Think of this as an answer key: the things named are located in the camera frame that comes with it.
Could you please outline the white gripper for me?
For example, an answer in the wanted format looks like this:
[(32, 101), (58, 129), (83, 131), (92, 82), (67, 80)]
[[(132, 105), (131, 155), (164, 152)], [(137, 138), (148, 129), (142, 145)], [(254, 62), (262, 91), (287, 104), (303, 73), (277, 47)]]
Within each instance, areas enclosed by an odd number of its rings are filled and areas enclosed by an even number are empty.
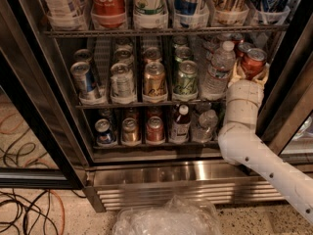
[(263, 87), (269, 76), (269, 64), (252, 81), (242, 80), (245, 73), (237, 60), (226, 93), (226, 111), (232, 117), (256, 117), (263, 100)]

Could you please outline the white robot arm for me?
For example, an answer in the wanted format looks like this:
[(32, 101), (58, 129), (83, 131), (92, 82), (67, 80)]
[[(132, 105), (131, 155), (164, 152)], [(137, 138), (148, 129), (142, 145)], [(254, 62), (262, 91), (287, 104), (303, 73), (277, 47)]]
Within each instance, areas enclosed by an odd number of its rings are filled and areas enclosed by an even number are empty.
[(313, 178), (283, 161), (255, 134), (269, 69), (248, 80), (236, 61), (226, 90), (226, 112), (218, 133), (222, 158), (245, 165), (266, 179), (308, 222), (313, 223)]

